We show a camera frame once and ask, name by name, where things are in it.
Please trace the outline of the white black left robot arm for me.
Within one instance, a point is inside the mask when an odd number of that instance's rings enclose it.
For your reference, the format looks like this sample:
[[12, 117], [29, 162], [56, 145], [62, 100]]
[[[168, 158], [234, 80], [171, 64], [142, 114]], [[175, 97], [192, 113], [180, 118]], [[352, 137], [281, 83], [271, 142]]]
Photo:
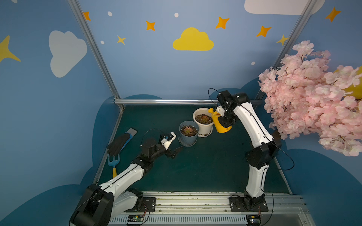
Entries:
[[111, 219], [133, 209], [142, 193], [132, 192], [129, 187], [141, 180], [153, 167], [154, 161], [166, 155], [174, 159], [177, 152], [170, 150], [176, 139], [175, 133], [160, 138], [159, 143], [149, 139], [141, 145], [142, 152], [123, 172], [101, 184], [89, 185], [69, 220], [70, 226], [107, 226]]

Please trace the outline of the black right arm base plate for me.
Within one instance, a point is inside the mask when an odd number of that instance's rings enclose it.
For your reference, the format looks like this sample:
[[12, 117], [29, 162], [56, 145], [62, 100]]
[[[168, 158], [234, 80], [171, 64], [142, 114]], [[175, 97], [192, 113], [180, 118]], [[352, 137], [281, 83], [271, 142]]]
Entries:
[[232, 195], [229, 197], [229, 204], [232, 212], [268, 212], [269, 208], [265, 201], [265, 194], [252, 198], [249, 195], [241, 197]]

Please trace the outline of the yellow watering can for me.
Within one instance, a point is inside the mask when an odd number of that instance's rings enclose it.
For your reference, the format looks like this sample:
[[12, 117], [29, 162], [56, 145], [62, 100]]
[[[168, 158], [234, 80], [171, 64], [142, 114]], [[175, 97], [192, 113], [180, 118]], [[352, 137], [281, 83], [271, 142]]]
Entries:
[[214, 110], [214, 108], [209, 108], [208, 112], [211, 114], [218, 133], [226, 133], [232, 129], [232, 126], [225, 128], [221, 125], [221, 123], [219, 122], [219, 117], [221, 117], [221, 115], [216, 110]]

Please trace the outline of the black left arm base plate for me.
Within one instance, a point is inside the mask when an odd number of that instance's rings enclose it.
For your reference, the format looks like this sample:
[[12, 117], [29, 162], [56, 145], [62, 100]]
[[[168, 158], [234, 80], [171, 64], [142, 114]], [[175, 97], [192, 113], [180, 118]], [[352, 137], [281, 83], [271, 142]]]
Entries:
[[138, 198], [135, 206], [125, 212], [155, 212], [156, 198], [155, 197], [142, 197]]

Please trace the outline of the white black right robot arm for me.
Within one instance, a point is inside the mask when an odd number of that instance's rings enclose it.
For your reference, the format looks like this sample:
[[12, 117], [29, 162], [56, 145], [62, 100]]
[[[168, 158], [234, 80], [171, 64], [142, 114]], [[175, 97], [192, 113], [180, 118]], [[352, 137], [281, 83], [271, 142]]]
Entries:
[[275, 141], [261, 123], [245, 93], [231, 94], [225, 90], [218, 93], [217, 100], [220, 104], [217, 112], [221, 115], [218, 118], [219, 123], [228, 128], [240, 120], [252, 142], [253, 149], [246, 152], [249, 177], [244, 192], [244, 203], [250, 210], [265, 201], [266, 174], [270, 161], [278, 153], [281, 143]]

